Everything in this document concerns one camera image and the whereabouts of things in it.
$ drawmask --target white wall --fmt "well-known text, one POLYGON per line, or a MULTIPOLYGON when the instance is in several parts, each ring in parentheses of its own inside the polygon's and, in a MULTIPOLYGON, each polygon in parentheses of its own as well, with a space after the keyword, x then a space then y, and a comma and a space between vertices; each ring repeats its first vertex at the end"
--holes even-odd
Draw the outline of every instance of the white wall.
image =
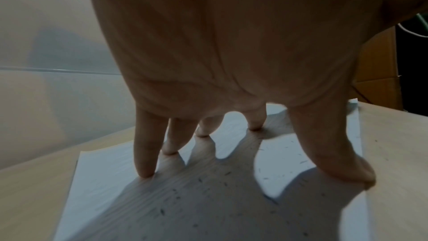
POLYGON ((90 0, 0 0, 0 169, 133 125, 90 0))

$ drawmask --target table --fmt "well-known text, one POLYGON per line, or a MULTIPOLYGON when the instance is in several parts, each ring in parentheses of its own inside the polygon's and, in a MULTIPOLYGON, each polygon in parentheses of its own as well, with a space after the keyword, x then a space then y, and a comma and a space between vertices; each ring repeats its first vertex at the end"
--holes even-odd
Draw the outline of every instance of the table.
MULTIPOLYGON (((375 240, 427 240, 428 117, 359 103, 365 157, 378 175, 368 191, 375 240)), ((0 240, 50 240, 80 151, 133 139, 123 130, 0 171, 0 240)))

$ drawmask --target white cable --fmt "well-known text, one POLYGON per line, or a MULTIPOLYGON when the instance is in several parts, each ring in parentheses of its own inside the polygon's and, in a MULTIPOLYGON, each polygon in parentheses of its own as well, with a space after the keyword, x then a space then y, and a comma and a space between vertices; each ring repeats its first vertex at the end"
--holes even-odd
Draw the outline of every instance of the white cable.
POLYGON ((398 24, 398 26, 399 26, 403 31, 405 31, 405 32, 407 32, 407 33, 409 33, 409 34, 411 34, 411 35, 414 35, 414 36, 417 36, 417 37, 420 37, 420 38, 428 38, 428 36, 420 35, 420 34, 418 34, 418 33, 414 33, 414 32, 412 32, 412 31, 410 31, 410 30, 408 30, 408 29, 404 28, 404 27, 403 27, 403 25, 401 25, 401 23, 400 23, 400 24, 398 24))

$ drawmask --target human hand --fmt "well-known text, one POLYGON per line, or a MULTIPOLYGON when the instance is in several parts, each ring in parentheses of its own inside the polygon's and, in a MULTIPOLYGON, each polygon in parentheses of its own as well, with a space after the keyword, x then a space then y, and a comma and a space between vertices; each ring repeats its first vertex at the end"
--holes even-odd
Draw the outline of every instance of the human hand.
POLYGON ((321 170, 374 181, 346 136, 346 103, 380 1, 93 0, 136 101, 139 175, 154 173, 160 149, 176 153, 198 125, 208 136, 229 111, 260 129, 275 102, 321 170))

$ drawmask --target paper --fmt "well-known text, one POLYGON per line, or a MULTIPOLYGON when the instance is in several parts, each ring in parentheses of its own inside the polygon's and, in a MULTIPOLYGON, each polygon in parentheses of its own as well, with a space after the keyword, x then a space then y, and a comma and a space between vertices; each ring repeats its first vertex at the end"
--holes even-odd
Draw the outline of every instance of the paper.
MULTIPOLYGON (((362 154, 357 101, 347 133, 362 154)), ((132 142, 82 152, 54 241, 369 241, 361 184, 319 172, 302 151, 286 109, 267 105, 262 132, 226 114, 211 138, 160 155, 137 177, 132 142)))

